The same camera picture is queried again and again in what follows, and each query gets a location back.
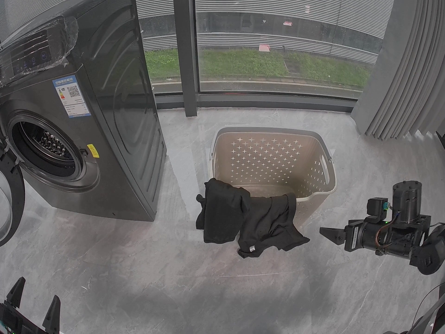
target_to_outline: qr code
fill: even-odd
[[[70,93],[71,97],[80,97],[81,93],[79,92],[79,88],[77,86],[69,86],[68,92]]]

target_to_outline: pink object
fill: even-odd
[[[259,45],[258,50],[260,52],[270,52],[270,46],[269,45]]]

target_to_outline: energy label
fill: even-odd
[[[53,85],[70,118],[91,115],[75,75],[54,79]]]

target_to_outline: plastic wrap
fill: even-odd
[[[75,17],[59,16],[18,37],[0,50],[0,87],[57,65],[66,65],[66,57],[77,41]]]

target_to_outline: yellow warning sticker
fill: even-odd
[[[89,150],[91,151],[92,156],[93,156],[95,159],[98,159],[98,158],[99,158],[99,153],[97,152],[97,150],[96,150],[96,148],[94,147],[94,145],[91,143],[91,144],[89,144],[89,145],[87,145],[87,146],[88,146]]]

